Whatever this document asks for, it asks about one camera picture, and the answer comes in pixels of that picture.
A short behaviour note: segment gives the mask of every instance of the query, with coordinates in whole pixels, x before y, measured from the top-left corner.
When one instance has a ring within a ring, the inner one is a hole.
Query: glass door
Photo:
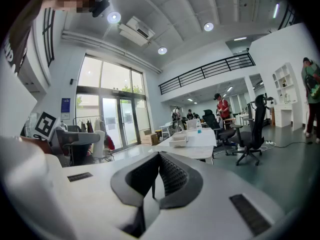
[[[119,152],[138,144],[138,124],[133,106],[131,99],[119,97],[102,98],[102,115],[105,129],[114,143],[114,152]]]

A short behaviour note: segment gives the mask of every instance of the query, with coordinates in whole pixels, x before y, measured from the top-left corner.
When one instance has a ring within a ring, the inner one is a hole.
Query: air conditioner
[[[155,33],[141,20],[133,16],[126,25],[121,24],[120,35],[128,38],[139,46],[145,45]]]

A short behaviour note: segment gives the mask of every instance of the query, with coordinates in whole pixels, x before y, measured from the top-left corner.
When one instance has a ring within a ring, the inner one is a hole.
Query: cap
[[[216,94],[214,95],[214,100],[218,99],[219,96],[220,96],[220,93],[216,93]]]

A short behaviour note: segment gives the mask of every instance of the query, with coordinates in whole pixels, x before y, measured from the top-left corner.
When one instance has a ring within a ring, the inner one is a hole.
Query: dark slot
[[[229,199],[240,213],[254,236],[263,233],[271,227],[269,222],[266,221],[266,219],[242,194],[236,194],[229,197]]]
[[[90,172],[85,172],[85,173],[81,173],[81,174],[76,174],[76,175],[71,175],[68,176],[68,179],[70,182],[75,182],[75,181],[79,181],[85,178],[89,178],[93,176]]]
[[[143,32],[140,28],[137,29],[137,32],[139,32],[141,35],[143,35],[145,38],[148,38],[149,36]]]

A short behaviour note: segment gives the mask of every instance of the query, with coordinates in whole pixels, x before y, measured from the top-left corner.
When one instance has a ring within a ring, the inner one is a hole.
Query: cardboard box
[[[151,133],[141,137],[141,144],[147,144],[150,146],[158,145],[158,135]]]

